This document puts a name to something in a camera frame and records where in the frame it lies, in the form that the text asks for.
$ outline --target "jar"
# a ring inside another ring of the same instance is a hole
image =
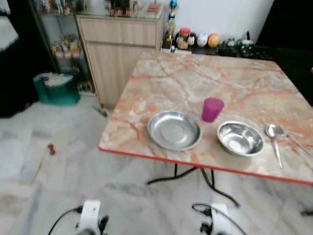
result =
[[[182,50],[188,48],[188,38],[191,30],[189,28],[181,28],[179,30],[179,37],[177,38],[177,47]]]

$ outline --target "orange ball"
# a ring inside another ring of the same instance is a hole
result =
[[[209,37],[209,40],[207,40],[207,44],[209,45],[209,47],[211,48],[215,48],[218,46],[220,42],[220,37],[218,34],[216,33],[212,33]]]

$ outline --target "bowl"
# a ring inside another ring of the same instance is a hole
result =
[[[237,121],[227,121],[217,130],[222,146],[230,153],[242,157],[254,157],[265,149],[262,135],[253,127]]]
[[[177,111],[155,114],[150,118],[147,129],[154,142],[174,151],[193,148],[202,137],[198,123],[187,114]]]

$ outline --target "white cloth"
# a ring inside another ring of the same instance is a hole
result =
[[[7,0],[0,0],[0,11],[10,14],[10,7]]]
[[[0,17],[0,52],[14,43],[18,37],[9,19],[5,16]]]

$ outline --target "small object on floor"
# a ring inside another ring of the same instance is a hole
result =
[[[97,107],[95,107],[95,106],[93,106],[93,105],[92,105],[92,108],[93,108],[95,111],[97,111],[99,114],[101,114],[102,116],[104,116],[105,118],[108,117],[108,114],[107,114],[106,111],[103,111],[103,110],[101,110],[101,109],[99,109],[99,108],[97,108]]]
[[[48,149],[50,150],[50,155],[51,156],[55,155],[55,150],[54,150],[54,145],[53,144],[49,144],[48,145]]]

